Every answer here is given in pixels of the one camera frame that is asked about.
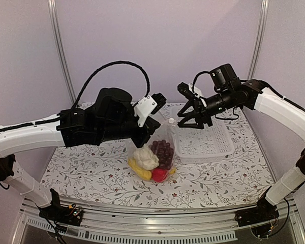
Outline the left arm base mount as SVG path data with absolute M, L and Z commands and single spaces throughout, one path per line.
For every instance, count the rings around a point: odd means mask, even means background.
M 39 216 L 54 221 L 55 223 L 63 223 L 72 226 L 80 226 L 83 218 L 83 208 L 72 204 L 69 206 L 62 206 L 60 204 L 59 194 L 50 189 L 51 201 L 48 207 L 39 207 Z

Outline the white toy cauliflower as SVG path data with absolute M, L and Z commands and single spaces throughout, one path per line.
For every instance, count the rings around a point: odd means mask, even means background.
M 133 152 L 133 158 L 139 167 L 145 170 L 153 170 L 159 166 L 159 159 L 153 151 L 144 145 Z

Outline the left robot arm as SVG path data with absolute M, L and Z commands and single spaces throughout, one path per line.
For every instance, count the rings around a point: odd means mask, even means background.
M 98 146 L 102 142 L 131 139 L 140 148 L 160 126 L 152 118 L 166 103 L 158 93 L 136 104 L 119 88 L 103 88 L 95 103 L 86 108 L 71 108 L 39 121 L 14 126 L 0 125 L 0 182 L 17 189 L 55 221 L 66 213 L 56 191 L 41 186 L 17 163 L 16 153 L 44 147 Z

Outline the red toy bell pepper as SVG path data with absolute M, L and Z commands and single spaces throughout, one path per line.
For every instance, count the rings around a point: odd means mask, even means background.
M 167 169 L 155 168 L 151 172 L 151 178 L 155 182 L 163 182 L 168 175 Z

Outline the clear zip top bag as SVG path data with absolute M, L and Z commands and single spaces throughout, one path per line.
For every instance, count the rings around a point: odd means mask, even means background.
M 142 180 L 161 183 L 175 172 L 174 130 L 175 120 L 169 118 L 161 122 L 143 147 L 137 148 L 130 139 L 126 141 L 128 165 Z

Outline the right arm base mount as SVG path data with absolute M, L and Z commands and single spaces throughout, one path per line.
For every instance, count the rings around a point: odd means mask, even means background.
M 267 238 L 271 235 L 278 217 L 277 206 L 271 205 L 265 198 L 261 198 L 255 207 L 236 211 L 234 219 L 238 222 L 239 227 L 274 220 L 274 224 L 267 223 L 252 228 L 255 237 Z

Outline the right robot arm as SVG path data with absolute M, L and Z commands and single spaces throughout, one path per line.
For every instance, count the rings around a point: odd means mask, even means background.
M 198 94 L 195 84 L 180 83 L 177 90 L 187 103 L 178 112 L 180 128 L 203 129 L 212 126 L 211 118 L 235 107 L 247 107 L 265 114 L 281 123 L 305 142 L 305 109 L 280 95 L 262 80 L 241 80 L 230 64 L 221 65 L 207 72 L 214 83 L 216 94 L 209 98 Z M 305 182 L 305 148 L 296 165 L 285 173 L 258 200 L 253 217 L 263 222 L 272 214 L 272 206 Z

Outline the dark red toy grapes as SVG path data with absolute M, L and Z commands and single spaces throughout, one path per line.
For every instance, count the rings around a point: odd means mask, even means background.
M 159 168 L 170 170 L 174 156 L 174 149 L 170 142 L 165 139 L 155 140 L 149 145 L 149 148 L 159 159 Z

